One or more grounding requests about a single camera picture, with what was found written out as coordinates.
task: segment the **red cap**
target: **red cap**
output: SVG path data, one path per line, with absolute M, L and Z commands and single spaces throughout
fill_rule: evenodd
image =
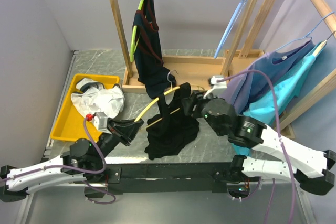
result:
M 89 122 L 91 122 L 92 119 L 94 118 L 94 115 L 92 115 L 92 114 L 90 113 L 90 114 L 87 114 L 85 117 L 87 118 L 87 120 L 88 120 Z

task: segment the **clothes hanger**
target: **clothes hanger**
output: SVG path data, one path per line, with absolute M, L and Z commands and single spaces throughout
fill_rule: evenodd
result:
M 300 39 L 294 39 L 294 40 L 292 40 L 292 41 L 290 41 L 290 42 L 284 44 L 283 46 L 279 47 L 276 51 L 278 51 L 278 50 L 284 48 L 285 46 L 287 46 L 287 45 L 289 45 L 289 44 L 291 44 L 291 43 L 293 43 L 293 42 L 295 42 L 295 41 L 300 41 L 300 40 L 307 39 L 307 38 L 310 38 L 310 40 L 312 40 L 312 37 L 309 36 L 309 35 L 310 35 L 310 34 L 311 34 L 311 33 L 312 33 L 312 32 L 319 26 L 319 24 L 320 24 L 322 21 L 324 21 L 329 15 L 331 15 L 331 14 L 333 14 L 333 13 L 334 13 L 334 12 L 331 12 L 331 13 L 325 15 L 325 16 L 324 16 L 324 17 L 317 23 L 317 25 L 316 25 L 313 29 L 311 29 L 311 30 L 310 30 L 304 37 L 302 37 L 302 38 L 300 38 Z
M 141 10 L 143 2 L 144 2 L 144 0 L 140 0 L 137 10 Z M 134 53 L 135 53 L 136 47 L 138 46 L 138 43 L 139 43 L 139 38 L 135 42 L 135 36 L 137 34 L 136 30 L 137 30 L 137 26 L 133 26 L 132 39 L 131 39 L 131 50 L 130 50 L 130 60 L 131 60 L 131 62 L 134 62 Z
M 168 80 L 168 82 L 170 82 L 171 85 L 170 85 L 170 89 L 168 89 L 167 91 L 165 91 L 165 92 L 163 93 L 163 95 L 167 95 L 167 94 L 169 94 L 169 93 L 171 93 L 171 92 L 173 92 L 173 91 L 175 91 L 175 90 L 177 90 L 177 89 L 180 88 L 180 86 L 176 86 L 175 88 L 173 88 L 173 82 L 172 82 L 171 80 L 169 80 L 169 75 L 170 75 L 171 72 L 173 72 L 173 71 L 175 71 L 175 72 L 177 73 L 176 70 L 171 70 L 171 71 L 168 72 L 168 74 L 167 74 L 167 80 Z M 135 122 L 139 121 L 139 120 L 141 119 L 141 117 L 142 117 L 142 116 L 143 116 L 143 115 L 150 109 L 150 107 L 153 106 L 154 104 L 156 104 L 156 103 L 158 102 L 158 100 L 159 100 L 159 98 L 157 97 L 157 98 L 155 98 L 150 104 L 148 104 L 147 107 L 144 108 L 143 111 L 141 111 L 141 113 L 136 117 L 136 119 L 135 119 L 134 121 L 135 121 Z M 176 109 L 175 111 L 172 111 L 171 114 L 172 114 L 172 113 L 175 113 L 175 112 L 178 111 L 179 109 L 180 109 L 180 108 Z M 151 126 L 152 126 L 153 124 L 159 122 L 160 120 L 162 120 L 162 118 L 159 119 L 159 120 L 157 120 L 157 121 L 155 121 L 155 122 L 153 122 L 153 123 L 151 123 Z
M 333 36 L 334 33 L 336 33 L 336 30 L 333 31 L 333 32 L 331 33 L 331 35 L 329 35 L 329 37 L 328 37 L 326 40 L 324 40 L 324 41 L 322 41 L 322 42 L 320 43 L 320 45 L 315 49 L 315 51 L 314 51 L 313 54 L 312 54 L 314 57 L 316 57 L 317 55 L 319 55 L 320 51 L 327 45 L 328 39 L 330 39 L 330 37 Z
M 247 0 L 241 0 L 235 10 L 235 12 L 233 13 L 231 19 L 230 19 L 230 22 L 229 24 L 227 25 L 225 31 L 224 31 L 224 34 L 222 36 L 222 39 L 220 40 L 219 42 L 219 45 L 217 47 L 217 50 L 215 52 L 215 59 L 218 57 L 218 54 L 220 52 L 220 50 L 222 49 L 226 39 L 228 38 L 232 28 L 233 28 L 233 25 L 235 24 L 237 18 L 239 17 L 241 11 L 244 9 L 244 6 L 245 4 L 247 3 Z
M 167 81 L 170 82 L 170 89 L 167 90 L 166 92 L 164 92 L 163 95 L 167 95 L 167 94 L 169 94 L 169 93 L 171 93 L 171 92 L 180 88 L 180 86 L 176 86 L 175 88 L 173 88 L 173 82 L 171 80 L 169 80 L 169 75 L 174 71 L 178 74 L 178 72 L 176 70 L 171 70 L 167 74 Z M 202 88 L 203 90 L 205 90 L 203 87 L 201 87 L 199 85 L 190 85 L 190 86 L 197 86 L 198 88 Z M 139 121 L 141 119 L 141 117 L 143 117 L 143 115 L 149 110 L 149 108 L 158 102 L 158 100 L 159 100 L 158 98 L 155 98 L 150 104 L 148 104 L 147 107 L 136 117 L 136 119 L 134 121 L 135 122 Z M 172 112 L 170 112 L 170 115 L 179 111 L 179 110 L 180 110 L 180 108 L 177 108 L 176 110 L 173 110 Z M 151 124 L 147 125 L 146 128 L 142 128 L 141 130 L 145 130 L 145 129 L 153 126 L 154 124 L 158 123 L 161 120 L 162 120 L 162 118 L 156 120 L 155 122 L 152 122 Z

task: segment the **gray table surface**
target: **gray table surface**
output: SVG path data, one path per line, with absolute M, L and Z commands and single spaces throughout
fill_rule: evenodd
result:
M 193 55 L 193 56 L 213 56 L 214 50 L 164 50 L 167 55 Z M 70 85 L 73 76 L 77 73 L 106 74 L 120 77 L 122 83 L 125 64 L 121 50 L 87 50 L 79 51 L 74 55 L 75 60 L 69 81 Z M 172 95 L 168 95 L 166 100 L 170 102 Z M 125 105 L 123 111 L 117 119 L 135 119 L 136 116 L 151 102 L 147 94 L 125 93 Z M 144 115 L 143 120 L 158 114 L 156 105 L 151 107 Z M 129 164 L 129 163 L 198 163 L 198 162 L 230 162 L 236 154 L 227 137 L 218 137 L 203 119 L 198 119 L 199 133 L 197 138 L 185 146 L 178 156 L 167 156 L 156 158 L 151 161 L 144 152 L 148 146 L 147 132 L 141 130 L 132 144 L 128 147 L 119 144 L 113 152 L 106 157 L 108 164 Z M 50 158 L 56 157 L 69 150 L 72 143 L 54 141 L 50 153 Z M 251 157 L 260 159 L 273 159 L 267 154 L 251 151 Z

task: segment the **teal shirt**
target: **teal shirt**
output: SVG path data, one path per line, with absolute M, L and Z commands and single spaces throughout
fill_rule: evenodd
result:
M 279 114 L 285 110 L 286 106 L 293 97 L 297 97 L 299 95 L 309 70 L 316 60 L 316 57 L 312 54 L 319 45 L 320 43 L 318 43 L 306 56 L 304 56 L 294 67 L 292 67 L 275 85 L 274 90 L 277 96 Z M 243 115 L 250 116 L 267 125 L 271 125 L 275 120 L 275 108 L 272 92 L 269 90 L 258 101 L 251 103 L 248 110 L 245 111 Z

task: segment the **blue hanger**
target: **blue hanger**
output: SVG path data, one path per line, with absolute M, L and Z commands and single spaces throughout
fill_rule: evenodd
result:
M 220 40 L 220 43 L 217 47 L 217 50 L 216 50 L 216 53 L 215 53 L 215 59 L 218 57 L 218 54 L 219 54 L 219 51 L 222 49 L 227 37 L 229 36 L 232 28 L 233 28 L 233 25 L 235 24 L 237 18 L 239 17 L 241 11 L 243 10 L 245 4 L 246 4 L 247 0 L 241 0 L 235 10 L 235 12 L 233 13 L 233 16 L 229 22 L 229 24 L 227 25 L 226 29 L 225 29 L 225 32 L 222 36 L 222 39 Z
M 288 42 L 288 43 L 286 43 L 286 44 L 284 44 L 283 46 L 281 46 L 281 47 L 279 47 L 276 51 L 278 51 L 278 50 L 280 50 L 280 49 L 282 49 L 282 48 L 284 48 L 285 46 L 287 46 L 287 45 L 289 45 L 289 44 L 291 44 L 291 43 L 293 43 L 293 42 L 295 42 L 295 41 L 299 41 L 299 40 L 302 40 L 302 39 L 306 39 L 306 38 L 310 38 L 310 40 L 312 40 L 312 37 L 310 37 L 309 35 L 319 26 L 319 24 L 322 22 L 322 21 L 324 21 L 329 15 L 331 15 L 331 14 L 333 14 L 334 12 L 331 12 L 331 13 L 329 13 L 329 14 L 327 14 L 327 15 L 325 15 L 318 23 L 317 23 L 317 25 L 313 28 L 313 29 L 311 29 L 304 37 L 302 37 L 302 38 L 300 38 L 300 39 L 294 39 L 294 40 L 292 40 L 292 41 L 290 41 L 290 42 Z

